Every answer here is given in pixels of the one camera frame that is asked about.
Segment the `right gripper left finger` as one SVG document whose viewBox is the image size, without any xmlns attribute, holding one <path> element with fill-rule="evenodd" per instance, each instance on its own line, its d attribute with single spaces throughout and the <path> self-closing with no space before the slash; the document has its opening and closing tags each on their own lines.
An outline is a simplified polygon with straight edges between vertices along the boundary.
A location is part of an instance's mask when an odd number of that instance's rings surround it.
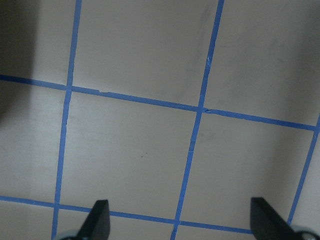
<svg viewBox="0 0 320 240">
<path fill-rule="evenodd" d="M 109 201 L 97 200 L 75 236 L 76 240 L 107 240 L 111 232 Z"/>
</svg>

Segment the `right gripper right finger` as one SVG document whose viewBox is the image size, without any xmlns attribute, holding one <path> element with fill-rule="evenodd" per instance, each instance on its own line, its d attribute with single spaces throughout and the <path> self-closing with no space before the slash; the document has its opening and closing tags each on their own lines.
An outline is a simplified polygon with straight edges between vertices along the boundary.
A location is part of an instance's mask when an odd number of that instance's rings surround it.
<svg viewBox="0 0 320 240">
<path fill-rule="evenodd" d="M 256 240 L 303 240 L 306 231 L 294 231 L 263 197 L 250 200 L 250 230 Z"/>
</svg>

